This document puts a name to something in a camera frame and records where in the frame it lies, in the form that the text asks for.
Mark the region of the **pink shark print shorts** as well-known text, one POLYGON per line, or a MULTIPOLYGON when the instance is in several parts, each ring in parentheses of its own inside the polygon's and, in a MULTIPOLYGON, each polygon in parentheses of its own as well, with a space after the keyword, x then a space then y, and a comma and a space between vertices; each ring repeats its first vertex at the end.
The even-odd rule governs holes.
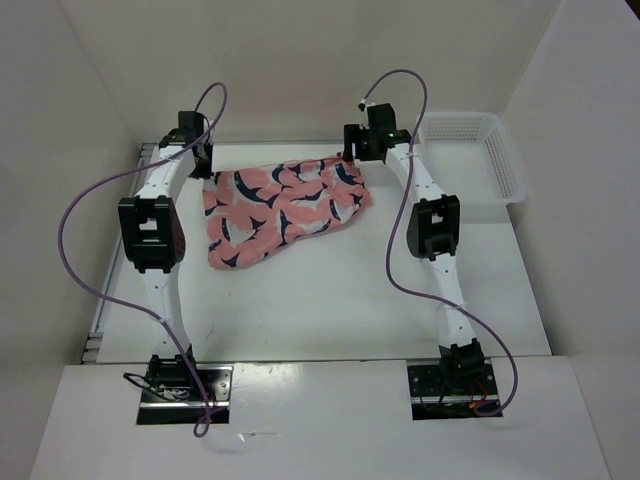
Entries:
POLYGON ((208 262, 218 270, 249 268, 343 228, 372 203, 361 170, 339 156, 216 172, 202 197, 208 262))

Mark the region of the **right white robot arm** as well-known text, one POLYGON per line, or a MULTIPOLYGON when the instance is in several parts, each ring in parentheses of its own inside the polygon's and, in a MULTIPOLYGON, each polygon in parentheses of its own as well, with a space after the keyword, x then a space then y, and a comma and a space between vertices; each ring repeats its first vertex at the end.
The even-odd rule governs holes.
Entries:
POLYGON ((482 375, 485 356, 463 306, 457 271, 460 201, 435 182, 416 154, 409 131, 397 127, 390 104, 362 100, 358 108, 366 120, 344 126, 343 157, 381 161, 404 186, 402 205, 410 208, 407 248, 436 282, 437 291, 428 297, 445 307, 438 322, 439 382, 446 391, 461 393, 482 375))

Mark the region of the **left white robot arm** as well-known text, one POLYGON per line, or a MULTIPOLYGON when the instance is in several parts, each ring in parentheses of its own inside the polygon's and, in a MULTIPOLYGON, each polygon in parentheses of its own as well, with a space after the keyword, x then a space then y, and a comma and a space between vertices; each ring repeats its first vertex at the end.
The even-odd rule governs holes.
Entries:
POLYGON ((157 165, 150 168, 142 187, 118 205, 125 255, 141 276, 151 319, 162 328, 146 381, 161 395, 169 392, 180 400, 198 393, 200 376, 182 318, 178 276, 186 236, 176 201, 200 164, 205 173, 211 171, 212 148, 192 144, 208 126, 199 112, 179 112, 178 126, 158 145, 157 165))

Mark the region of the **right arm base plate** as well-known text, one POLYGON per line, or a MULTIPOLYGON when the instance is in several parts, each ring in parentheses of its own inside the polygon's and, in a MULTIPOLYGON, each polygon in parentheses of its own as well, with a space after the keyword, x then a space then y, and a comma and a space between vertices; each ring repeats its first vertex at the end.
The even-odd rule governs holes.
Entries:
POLYGON ((501 406, 490 361, 477 378, 458 386, 445 383, 435 359, 408 362, 406 371, 413 421, 478 418, 477 410, 491 413, 501 406))

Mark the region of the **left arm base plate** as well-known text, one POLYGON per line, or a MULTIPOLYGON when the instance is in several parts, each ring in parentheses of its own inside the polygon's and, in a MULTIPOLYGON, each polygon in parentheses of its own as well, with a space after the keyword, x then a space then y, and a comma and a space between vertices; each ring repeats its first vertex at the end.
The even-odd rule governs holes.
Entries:
MULTIPOLYGON (((234 367, 231 364, 199 364, 198 375, 209 402, 209 424, 228 424, 234 367)), ((204 398, 189 371, 184 380, 153 379, 126 373, 124 377, 141 390, 137 425, 195 424, 206 413, 204 398)))

